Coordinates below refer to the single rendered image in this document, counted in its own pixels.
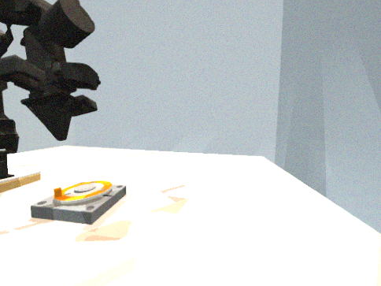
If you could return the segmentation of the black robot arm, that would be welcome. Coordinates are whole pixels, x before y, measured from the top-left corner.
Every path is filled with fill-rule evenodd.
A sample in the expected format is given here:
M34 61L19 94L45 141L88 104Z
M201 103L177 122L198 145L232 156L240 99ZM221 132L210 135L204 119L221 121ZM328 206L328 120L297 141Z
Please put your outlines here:
M80 0L57 0L53 5L44 0L0 0L0 57L13 41L12 24L28 26L20 45L26 56L32 50L53 50L65 57L65 48L73 49L94 30L94 22L80 6ZM50 55L45 60L46 82L58 80L77 89L96 91L98 74L87 64L79 62L55 63ZM66 59L66 57L65 57ZM19 145L16 122L4 114L3 93L0 92L0 180L15 176L8 173L7 154L16 153Z

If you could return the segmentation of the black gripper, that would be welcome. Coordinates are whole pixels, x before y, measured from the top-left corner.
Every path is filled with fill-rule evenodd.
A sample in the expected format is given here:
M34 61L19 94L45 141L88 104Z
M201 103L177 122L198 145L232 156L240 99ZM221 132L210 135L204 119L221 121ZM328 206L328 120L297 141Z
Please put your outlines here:
M87 96L73 97L67 91L77 88L58 80L46 82L44 72L48 55L55 63L67 62L65 57L53 50L32 50L27 60L17 55L0 58L0 92L7 89L7 82L30 91L29 98L20 100L41 120L58 141L67 139L71 118L98 110L97 104Z

